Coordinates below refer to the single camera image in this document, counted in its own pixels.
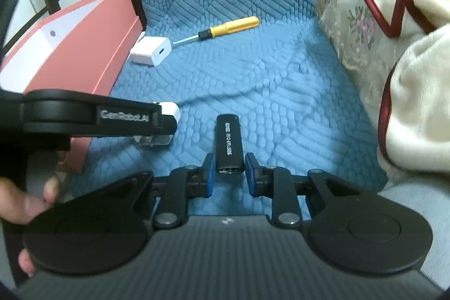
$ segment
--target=blue textured fabric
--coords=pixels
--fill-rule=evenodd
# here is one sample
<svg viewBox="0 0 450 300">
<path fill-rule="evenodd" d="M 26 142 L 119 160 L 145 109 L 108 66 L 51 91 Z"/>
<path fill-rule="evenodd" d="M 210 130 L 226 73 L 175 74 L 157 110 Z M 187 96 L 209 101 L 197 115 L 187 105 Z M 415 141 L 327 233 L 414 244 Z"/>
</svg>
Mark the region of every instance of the blue textured fabric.
<svg viewBox="0 0 450 300">
<path fill-rule="evenodd" d="M 152 68 L 127 62 L 111 96 L 174 101 L 181 121 L 169 146 L 140 148 L 132 138 L 93 139 L 75 196 L 132 172 L 167 175 L 201 165 L 213 150 L 217 115 L 240 118 L 244 152 L 293 174 L 321 168 L 372 190 L 385 174 L 366 113 L 314 14 L 314 0 L 143 0 L 147 35 L 176 41 L 209 26 L 257 15 L 256 29 L 174 49 Z M 197 214 L 269 214 L 243 177 L 217 178 L 211 199 L 192 200 Z"/>
</svg>

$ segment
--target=power adapter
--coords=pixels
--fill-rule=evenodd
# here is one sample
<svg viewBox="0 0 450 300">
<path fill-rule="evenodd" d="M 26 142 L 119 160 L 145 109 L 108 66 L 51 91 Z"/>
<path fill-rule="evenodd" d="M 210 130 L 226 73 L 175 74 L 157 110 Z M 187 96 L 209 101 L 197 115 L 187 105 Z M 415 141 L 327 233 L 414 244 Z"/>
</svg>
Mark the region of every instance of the power adapter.
<svg viewBox="0 0 450 300">
<path fill-rule="evenodd" d="M 144 36 L 130 50 L 130 59 L 134 63 L 157 66 L 172 51 L 167 37 Z"/>
</svg>

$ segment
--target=finger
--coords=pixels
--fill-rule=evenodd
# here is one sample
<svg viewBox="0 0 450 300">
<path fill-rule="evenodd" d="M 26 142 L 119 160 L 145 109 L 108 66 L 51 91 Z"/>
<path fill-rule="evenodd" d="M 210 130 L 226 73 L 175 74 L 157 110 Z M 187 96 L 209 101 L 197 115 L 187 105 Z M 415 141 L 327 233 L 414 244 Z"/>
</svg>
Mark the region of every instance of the finger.
<svg viewBox="0 0 450 300">
<path fill-rule="evenodd" d="M 44 186 L 44 199 L 50 205 L 53 205 L 59 196 L 59 180 L 56 177 L 50 178 Z"/>
<path fill-rule="evenodd" d="M 19 266 L 28 276 L 31 277 L 34 274 L 35 267 L 26 249 L 22 249 L 19 253 Z"/>
<path fill-rule="evenodd" d="M 27 224 L 50 205 L 25 194 L 7 178 L 0 178 L 0 218 L 15 224 Z"/>
</svg>

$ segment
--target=black rectangular device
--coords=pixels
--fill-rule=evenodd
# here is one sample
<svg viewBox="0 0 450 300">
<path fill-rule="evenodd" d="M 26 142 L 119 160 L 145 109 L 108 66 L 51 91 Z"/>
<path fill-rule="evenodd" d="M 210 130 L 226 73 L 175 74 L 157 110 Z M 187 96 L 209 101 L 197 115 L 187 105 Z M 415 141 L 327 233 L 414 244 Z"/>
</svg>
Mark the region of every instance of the black rectangular device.
<svg viewBox="0 0 450 300">
<path fill-rule="evenodd" d="M 221 114 L 215 125 L 215 169 L 218 173 L 245 170 L 241 126 L 235 114 Z"/>
</svg>

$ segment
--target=screwdriver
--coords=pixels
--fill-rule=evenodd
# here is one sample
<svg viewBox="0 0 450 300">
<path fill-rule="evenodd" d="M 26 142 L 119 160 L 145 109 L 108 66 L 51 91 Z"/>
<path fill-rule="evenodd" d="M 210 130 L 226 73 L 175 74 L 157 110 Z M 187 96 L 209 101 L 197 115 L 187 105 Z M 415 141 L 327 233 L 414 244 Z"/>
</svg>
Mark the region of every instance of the screwdriver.
<svg viewBox="0 0 450 300">
<path fill-rule="evenodd" d="M 200 31 L 198 35 L 194 35 L 186 39 L 173 42 L 172 47 L 176 48 L 177 46 L 187 42 L 204 41 L 212 39 L 217 36 L 228 35 L 230 33 L 252 29 L 257 25 L 259 25 L 258 17 L 252 16 L 247 18 L 241 18 L 240 20 L 230 21 L 223 23 L 219 26 L 210 27 L 207 30 Z"/>
</svg>

